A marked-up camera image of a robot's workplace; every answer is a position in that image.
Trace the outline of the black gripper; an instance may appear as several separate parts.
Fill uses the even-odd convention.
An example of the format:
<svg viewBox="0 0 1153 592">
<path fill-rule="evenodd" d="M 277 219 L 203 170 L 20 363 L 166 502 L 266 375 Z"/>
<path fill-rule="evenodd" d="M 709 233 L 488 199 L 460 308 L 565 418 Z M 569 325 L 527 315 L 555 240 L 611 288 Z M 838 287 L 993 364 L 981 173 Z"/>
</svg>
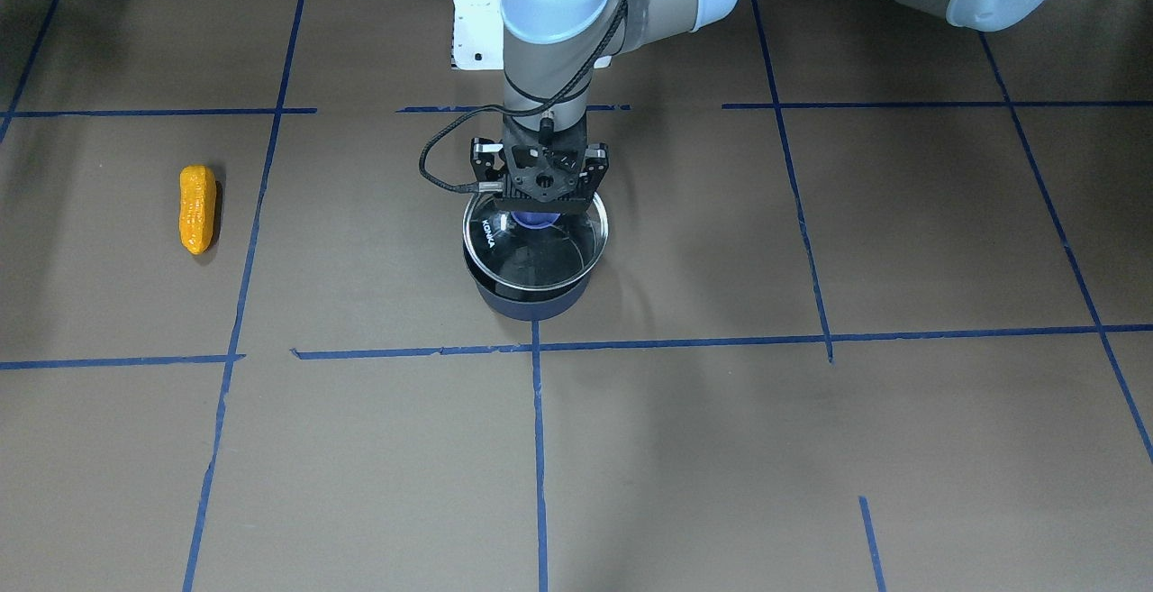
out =
<svg viewBox="0 0 1153 592">
<path fill-rule="evenodd" d="M 502 158 L 506 177 L 502 210 L 507 213 L 585 213 L 591 196 L 585 178 L 587 117 L 564 132 L 540 132 L 503 117 Z"/>
</svg>

